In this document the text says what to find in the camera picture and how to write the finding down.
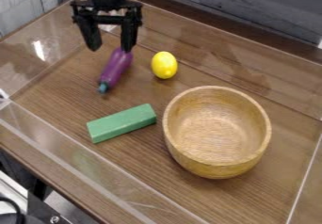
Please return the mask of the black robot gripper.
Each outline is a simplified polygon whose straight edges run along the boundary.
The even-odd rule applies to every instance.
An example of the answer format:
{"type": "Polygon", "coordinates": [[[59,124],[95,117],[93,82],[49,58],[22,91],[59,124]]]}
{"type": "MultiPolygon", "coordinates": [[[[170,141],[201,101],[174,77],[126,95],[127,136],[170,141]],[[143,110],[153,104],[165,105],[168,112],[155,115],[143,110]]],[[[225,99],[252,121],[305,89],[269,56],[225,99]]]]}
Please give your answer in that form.
{"type": "Polygon", "coordinates": [[[121,24],[121,48],[130,53],[137,45],[142,26],[142,3],[131,0],[75,0],[73,19],[78,24],[87,47],[97,51],[102,45],[98,24],[121,24]],[[99,15],[101,11],[126,10],[123,16],[99,15]]]}

